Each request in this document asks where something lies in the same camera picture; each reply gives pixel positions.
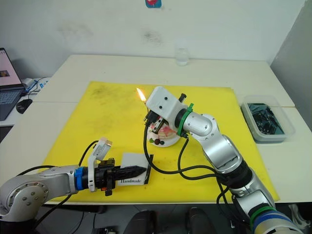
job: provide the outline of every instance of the laptop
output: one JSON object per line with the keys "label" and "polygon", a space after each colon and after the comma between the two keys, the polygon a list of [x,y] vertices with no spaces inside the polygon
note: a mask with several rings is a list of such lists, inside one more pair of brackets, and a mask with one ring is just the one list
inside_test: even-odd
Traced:
{"label": "laptop", "polygon": [[0,121],[10,114],[25,90],[4,48],[0,48]]}

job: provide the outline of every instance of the plastic container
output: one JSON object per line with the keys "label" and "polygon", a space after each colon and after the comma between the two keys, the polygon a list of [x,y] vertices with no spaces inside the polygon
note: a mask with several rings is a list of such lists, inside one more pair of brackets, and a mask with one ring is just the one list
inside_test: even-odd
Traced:
{"label": "plastic container", "polygon": [[[247,122],[247,125],[254,137],[254,139],[257,142],[282,142],[286,138],[290,137],[295,133],[295,129],[291,122],[288,120],[286,114],[284,113],[283,109],[281,106],[278,104],[277,100],[273,96],[246,96],[243,100],[243,103],[241,105],[241,110],[243,112],[243,115],[245,117],[245,120]],[[263,122],[262,120],[259,121],[258,118],[258,113],[261,113],[261,117],[264,118]],[[273,113],[273,115],[267,116],[267,112]],[[276,123],[275,126],[278,126],[277,128],[279,131],[275,130],[274,127],[271,127],[272,121],[268,120],[273,119],[272,121]],[[267,127],[264,131],[262,128],[262,125],[265,125],[268,123]]]}

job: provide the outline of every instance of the robotic arm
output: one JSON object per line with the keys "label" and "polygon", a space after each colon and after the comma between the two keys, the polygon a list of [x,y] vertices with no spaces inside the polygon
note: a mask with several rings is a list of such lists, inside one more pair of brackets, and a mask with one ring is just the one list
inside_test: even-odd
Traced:
{"label": "robotic arm", "polygon": [[22,233],[29,233],[40,206],[52,198],[84,189],[95,192],[97,188],[109,196],[116,180],[133,178],[146,171],[139,166],[120,168],[115,166],[113,158],[103,160],[111,145],[101,138],[89,157],[88,167],[52,167],[34,175],[19,175],[4,183],[0,187],[0,225],[4,226],[0,233],[13,233],[18,226],[26,227],[21,228]]}
{"label": "robotic arm", "polygon": [[201,145],[205,157],[217,173],[227,179],[234,205],[256,234],[302,233],[289,218],[275,210],[274,200],[255,172],[248,167],[232,141],[219,131],[215,118],[193,112],[193,104],[183,104],[165,88],[156,87],[146,102],[147,120],[157,134],[163,123],[181,137],[189,133]]}

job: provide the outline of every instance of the computer mouse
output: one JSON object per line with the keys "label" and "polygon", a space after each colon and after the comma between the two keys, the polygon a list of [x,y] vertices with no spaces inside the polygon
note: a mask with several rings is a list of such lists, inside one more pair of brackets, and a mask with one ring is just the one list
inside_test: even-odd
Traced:
{"label": "computer mouse", "polygon": [[16,104],[16,110],[23,114],[32,102],[31,99],[22,100]]}

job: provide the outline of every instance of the laptop keyboard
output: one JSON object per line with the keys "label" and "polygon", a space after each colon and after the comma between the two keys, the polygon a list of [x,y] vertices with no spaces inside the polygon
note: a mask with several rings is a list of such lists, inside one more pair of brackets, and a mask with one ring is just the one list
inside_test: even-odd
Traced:
{"label": "laptop keyboard", "polygon": [[4,92],[0,93],[0,105],[11,104],[20,91]]}

